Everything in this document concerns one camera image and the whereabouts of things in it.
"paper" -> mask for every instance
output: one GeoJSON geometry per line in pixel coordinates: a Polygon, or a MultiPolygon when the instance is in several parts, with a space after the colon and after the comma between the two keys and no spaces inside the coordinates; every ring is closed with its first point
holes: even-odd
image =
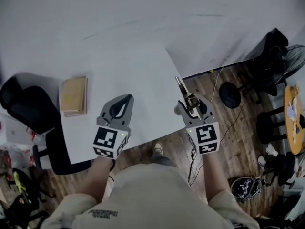
{"type": "Polygon", "coordinates": [[[289,117],[289,119],[291,119],[292,121],[295,121],[296,119],[296,113],[293,110],[291,103],[289,103],[289,105],[287,106],[287,116],[289,117]]]}

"white table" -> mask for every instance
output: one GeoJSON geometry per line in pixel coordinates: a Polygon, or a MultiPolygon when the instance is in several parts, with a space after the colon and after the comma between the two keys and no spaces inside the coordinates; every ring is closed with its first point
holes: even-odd
{"type": "Polygon", "coordinates": [[[103,58],[95,54],[90,61],[91,69],[85,72],[88,114],[65,117],[61,111],[72,164],[96,158],[91,147],[96,134],[96,118],[106,102],[122,94],[134,96],[129,125],[132,136],[124,150],[185,127],[182,117],[174,113],[177,101],[183,100],[175,80],[179,74],[162,46],[131,45],[120,54],[104,55],[103,58]]]}

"wooden table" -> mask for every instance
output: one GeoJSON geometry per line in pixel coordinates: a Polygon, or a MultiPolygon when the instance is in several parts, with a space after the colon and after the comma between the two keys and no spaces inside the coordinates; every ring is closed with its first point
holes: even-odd
{"type": "Polygon", "coordinates": [[[296,104],[296,109],[297,109],[297,117],[296,117],[296,126],[300,128],[300,132],[298,134],[296,134],[295,137],[295,143],[293,141],[293,126],[294,126],[294,122],[289,119],[288,115],[287,115],[287,107],[290,104],[292,104],[292,100],[293,100],[293,96],[291,94],[291,86],[287,86],[285,88],[285,94],[284,94],[284,115],[285,115],[285,127],[286,127],[286,135],[287,135],[287,140],[289,143],[289,147],[291,152],[296,155],[298,153],[300,153],[300,151],[302,150],[302,143],[304,140],[304,130],[302,129],[300,126],[300,116],[304,115],[303,112],[303,105],[302,105],[302,101],[299,95],[296,96],[297,99],[297,104],[296,104]]]}
{"type": "Polygon", "coordinates": [[[300,116],[303,115],[304,112],[303,112],[303,105],[302,105],[300,96],[297,95],[296,96],[296,98],[297,98],[296,126],[298,126],[300,128],[300,132],[298,134],[296,134],[296,140],[294,143],[294,141],[293,141],[294,122],[292,120],[290,120],[289,117],[287,116],[287,107],[288,107],[289,103],[292,104],[292,100],[293,100],[290,89],[291,89],[291,86],[287,86],[285,88],[283,107],[279,107],[272,111],[262,112],[259,114],[259,116],[257,117],[257,122],[256,122],[256,131],[257,131],[260,141],[264,144],[268,144],[269,142],[272,142],[272,141],[287,139],[291,152],[294,155],[297,155],[302,150],[302,143],[304,140],[305,130],[302,129],[300,126],[300,116]],[[285,120],[274,123],[271,119],[271,116],[282,113],[282,112],[284,112],[285,120]],[[283,125],[285,125],[285,127],[286,127],[286,134],[273,135],[273,130],[276,127],[280,127],[283,125]]]}

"person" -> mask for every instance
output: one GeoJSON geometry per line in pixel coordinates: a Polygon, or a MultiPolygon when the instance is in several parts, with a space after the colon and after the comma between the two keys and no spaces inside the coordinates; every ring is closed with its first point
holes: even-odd
{"type": "Polygon", "coordinates": [[[262,155],[258,157],[257,161],[263,169],[269,170],[270,172],[273,172],[273,170],[277,171],[280,175],[279,183],[301,176],[299,172],[300,164],[297,158],[299,154],[293,155],[291,152],[287,152],[286,155],[279,154],[271,143],[268,144],[266,153],[273,157],[271,161],[266,162],[262,155]]]}
{"type": "Polygon", "coordinates": [[[41,229],[259,229],[237,204],[217,152],[203,155],[208,205],[191,191],[186,174],[153,144],[151,164],[138,164],[115,176],[113,190],[102,201],[112,160],[98,157],[41,229]]]}

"book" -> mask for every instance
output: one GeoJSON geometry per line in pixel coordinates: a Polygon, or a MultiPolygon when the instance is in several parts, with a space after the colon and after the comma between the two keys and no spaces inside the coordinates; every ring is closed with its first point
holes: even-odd
{"type": "Polygon", "coordinates": [[[61,92],[61,110],[65,117],[87,114],[87,78],[66,80],[61,92]]]}

